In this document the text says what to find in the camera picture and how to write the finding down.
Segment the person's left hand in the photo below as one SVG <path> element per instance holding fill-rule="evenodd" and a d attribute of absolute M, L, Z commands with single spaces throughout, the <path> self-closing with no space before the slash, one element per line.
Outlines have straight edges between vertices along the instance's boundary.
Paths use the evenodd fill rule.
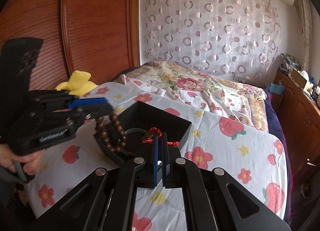
<path fill-rule="evenodd" d="M 1 144 L 1 166 L 16 172 L 14 162 L 24 163 L 23 171 L 29 176 L 37 174 L 41 169 L 43 151 L 37 151 L 25 156 L 18 156 L 12 152 L 8 144 Z"/>

